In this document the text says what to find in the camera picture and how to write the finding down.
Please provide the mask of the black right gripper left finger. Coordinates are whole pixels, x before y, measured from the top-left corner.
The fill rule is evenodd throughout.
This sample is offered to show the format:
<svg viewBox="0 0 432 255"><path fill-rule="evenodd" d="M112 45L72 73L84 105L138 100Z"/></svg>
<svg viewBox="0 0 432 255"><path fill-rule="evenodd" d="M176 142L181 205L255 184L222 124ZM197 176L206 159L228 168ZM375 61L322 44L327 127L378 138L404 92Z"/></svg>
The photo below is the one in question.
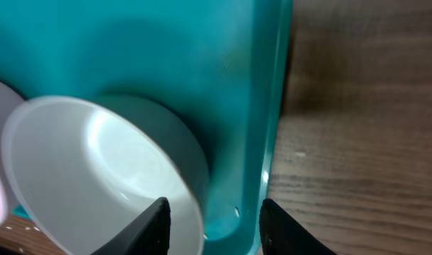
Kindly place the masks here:
<svg viewBox="0 0 432 255"><path fill-rule="evenodd" d="M160 197L92 255L167 255L170 229L170 205Z"/></svg>

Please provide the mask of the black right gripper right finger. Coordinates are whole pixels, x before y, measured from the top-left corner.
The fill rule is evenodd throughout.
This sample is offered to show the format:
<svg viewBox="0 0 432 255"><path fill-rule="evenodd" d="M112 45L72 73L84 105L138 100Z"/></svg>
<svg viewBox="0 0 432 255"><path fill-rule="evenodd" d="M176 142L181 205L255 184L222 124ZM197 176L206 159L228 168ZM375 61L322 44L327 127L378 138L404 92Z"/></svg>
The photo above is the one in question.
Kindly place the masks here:
<svg viewBox="0 0 432 255"><path fill-rule="evenodd" d="M264 255L336 255L270 198L262 203L259 230Z"/></svg>

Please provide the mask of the grey small bowl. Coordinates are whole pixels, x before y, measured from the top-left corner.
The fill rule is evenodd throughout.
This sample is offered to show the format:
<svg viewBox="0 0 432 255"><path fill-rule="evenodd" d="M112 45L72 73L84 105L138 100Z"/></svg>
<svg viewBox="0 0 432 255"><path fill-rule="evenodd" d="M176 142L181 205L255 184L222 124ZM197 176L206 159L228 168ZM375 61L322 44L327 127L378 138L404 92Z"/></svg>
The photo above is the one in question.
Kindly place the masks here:
<svg viewBox="0 0 432 255"><path fill-rule="evenodd" d="M94 253L162 197L171 206L169 253L203 252L205 154L156 102L34 98L8 117L1 155L20 204L68 254Z"/></svg>

